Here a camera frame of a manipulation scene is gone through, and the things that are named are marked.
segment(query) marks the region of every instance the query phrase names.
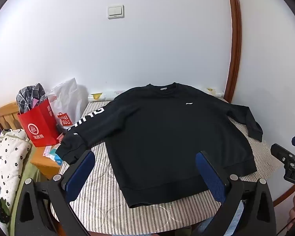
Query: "striped bedsheet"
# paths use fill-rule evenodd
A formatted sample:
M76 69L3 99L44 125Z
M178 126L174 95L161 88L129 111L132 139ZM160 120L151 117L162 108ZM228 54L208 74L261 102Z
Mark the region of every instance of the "striped bedsheet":
M89 103L82 117L108 102ZM260 143L248 137L245 125L230 120L247 137L257 166L257 172L241 179L257 181L261 177L269 178L280 166L280 162L271 155L265 142ZM129 209L110 165L105 143L100 143L91 150L95 154L95 167L78 198L70 203L88 231L126 235L169 231L205 220L219 209L220 203L213 199L210 191L169 203ZM68 167L64 162L60 174Z

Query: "black sweatshirt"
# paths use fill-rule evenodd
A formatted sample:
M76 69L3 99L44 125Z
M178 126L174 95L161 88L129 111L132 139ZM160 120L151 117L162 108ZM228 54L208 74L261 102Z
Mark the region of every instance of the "black sweatshirt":
M82 118L56 153L73 164L100 140L130 208L174 201L207 190L195 166L205 150L227 173L257 171L246 137L228 116L262 141L249 107L226 103L193 87L132 88Z

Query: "light switch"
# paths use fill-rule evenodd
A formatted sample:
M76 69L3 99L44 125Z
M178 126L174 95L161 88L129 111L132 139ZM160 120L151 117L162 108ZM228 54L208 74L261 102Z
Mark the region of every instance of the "light switch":
M115 8L108 8L108 15L109 16L112 16L112 15L115 15Z
M107 7L107 18L123 18L124 17L124 6L113 5Z
M121 7L115 7L115 15L121 14Z

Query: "wooden nightstand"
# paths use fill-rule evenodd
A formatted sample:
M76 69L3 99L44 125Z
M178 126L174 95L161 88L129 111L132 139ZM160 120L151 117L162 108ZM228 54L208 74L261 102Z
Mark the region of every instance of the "wooden nightstand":
M37 147L30 162L34 164L45 177L51 179L55 174L59 173L60 166L57 162L43 156L44 150L45 147Z

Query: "gray plaid fabric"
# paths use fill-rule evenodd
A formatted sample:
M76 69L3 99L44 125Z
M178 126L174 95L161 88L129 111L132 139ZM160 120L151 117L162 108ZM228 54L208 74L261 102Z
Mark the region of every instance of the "gray plaid fabric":
M28 112L33 108L34 98L38 100L36 106L47 99L47 94L40 83L27 86L18 92L16 102L18 103L20 114Z

